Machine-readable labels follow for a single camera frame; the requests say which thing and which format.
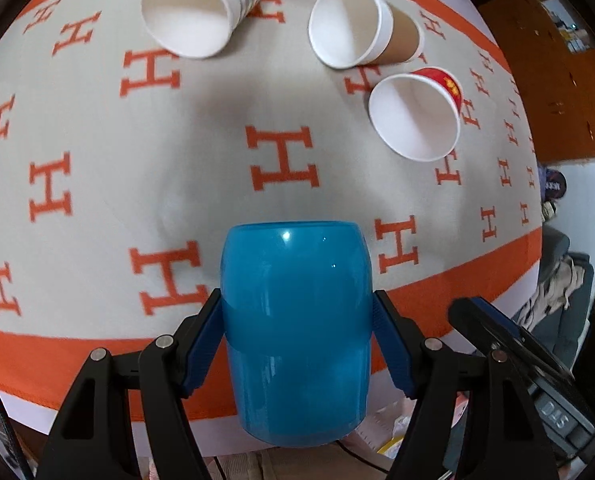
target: red paper cup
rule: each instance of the red paper cup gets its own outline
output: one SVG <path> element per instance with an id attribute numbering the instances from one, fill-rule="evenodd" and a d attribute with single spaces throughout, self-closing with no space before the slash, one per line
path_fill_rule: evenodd
<path id="1" fill-rule="evenodd" d="M 142 0 L 146 30 L 178 56 L 203 59 L 222 50 L 260 0 Z"/>
<path id="2" fill-rule="evenodd" d="M 431 162 L 457 144 L 462 95 L 459 82 L 446 70 L 421 68 L 382 79 L 369 97 L 369 116 L 396 153 Z"/>
<path id="3" fill-rule="evenodd" d="M 455 410 L 453 410 L 453 421 L 451 422 L 451 428 L 459 422 L 467 408 L 468 397 L 466 397 L 462 392 L 459 392 L 455 398 Z"/>

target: fabric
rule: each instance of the fabric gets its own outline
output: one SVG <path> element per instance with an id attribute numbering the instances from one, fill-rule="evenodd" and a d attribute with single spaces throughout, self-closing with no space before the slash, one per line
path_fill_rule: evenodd
<path id="1" fill-rule="evenodd" d="M 569 251 L 571 241 L 564 233 L 550 225 L 542 226 L 542 256 L 539 261 L 538 283 L 550 278 L 560 264 L 562 257 Z"/>
<path id="2" fill-rule="evenodd" d="M 58 409 L 92 349 L 172 333 L 219 286 L 235 224 L 356 222 L 373 287 L 434 336 L 450 331 L 453 298 L 493 301 L 536 263 L 535 155 L 500 50 L 437 0 L 387 0 L 423 25 L 423 55 L 335 72 L 308 43 L 315 1 L 262 0 L 207 60 L 159 48 L 140 0 L 32 0 L 7 30 L 1 390 Z M 455 151 L 421 164 L 380 139 L 365 101 L 426 65 L 449 70 L 465 101 Z M 236 414 L 223 345 L 185 407 Z"/>
<path id="3" fill-rule="evenodd" d="M 589 262 L 589 256 L 581 253 L 570 253 L 570 257 L 576 266 L 584 269 L 584 280 L 582 286 L 575 290 L 569 297 L 569 307 L 562 310 L 559 323 L 556 326 L 555 337 L 553 338 L 552 352 L 564 365 L 571 368 L 577 356 L 580 337 L 589 316 L 591 305 L 591 286 L 593 285 L 594 269 Z M 542 325 L 550 318 L 547 316 L 542 323 L 535 327 L 533 336 L 540 342 Z"/>
<path id="4" fill-rule="evenodd" d="M 557 204 L 553 200 L 542 202 L 542 222 L 548 222 L 557 216 Z"/>
<path id="5" fill-rule="evenodd" d="M 583 267 L 576 266 L 570 256 L 565 256 L 554 275 L 546 283 L 540 283 L 531 297 L 519 311 L 517 323 L 529 332 L 546 316 L 559 308 L 569 307 L 570 295 L 584 282 Z"/>

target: blue cup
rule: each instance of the blue cup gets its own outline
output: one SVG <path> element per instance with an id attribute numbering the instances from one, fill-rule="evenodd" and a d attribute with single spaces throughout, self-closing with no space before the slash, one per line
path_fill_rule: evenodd
<path id="1" fill-rule="evenodd" d="M 222 253 L 231 380 L 242 427 L 284 447 L 319 446 L 366 414 L 372 282 L 350 222 L 236 226 Z"/>

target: blue gripper pad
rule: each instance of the blue gripper pad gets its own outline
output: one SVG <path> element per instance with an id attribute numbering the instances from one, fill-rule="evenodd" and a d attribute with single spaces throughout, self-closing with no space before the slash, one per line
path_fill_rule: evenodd
<path id="1" fill-rule="evenodd" d="M 224 318 L 222 299 L 220 299 L 200 330 L 195 345 L 187 357 L 187 373 L 182 386 L 189 395 L 195 388 L 202 386 L 223 335 Z"/>
<path id="2" fill-rule="evenodd" d="M 411 374 L 411 356 L 393 320 L 375 293 L 373 293 L 373 333 L 382 350 L 393 384 L 407 397 L 415 399 L 417 388 Z"/>
<path id="3" fill-rule="evenodd" d="M 482 311 L 482 313 L 486 314 L 489 318 L 491 318 L 492 321 L 500 325 L 512 337 L 516 339 L 520 338 L 519 327 L 511 319 L 497 310 L 491 303 L 480 297 L 470 299 L 471 302 Z"/>

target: paper cup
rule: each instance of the paper cup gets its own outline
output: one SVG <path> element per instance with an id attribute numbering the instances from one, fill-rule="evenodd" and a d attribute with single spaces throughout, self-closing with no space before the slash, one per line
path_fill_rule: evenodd
<path id="1" fill-rule="evenodd" d="M 320 61 L 338 69 L 409 61 L 424 47 L 420 25 L 384 0 L 317 0 L 308 37 Z"/>
<path id="2" fill-rule="evenodd" d="M 142 0 L 146 30 L 165 49 L 204 58 L 222 50 L 260 0 Z"/>
<path id="3" fill-rule="evenodd" d="M 369 97 L 369 116 L 392 150 L 430 162 L 447 156 L 457 144 L 462 95 L 449 72 L 426 67 L 382 79 Z"/>

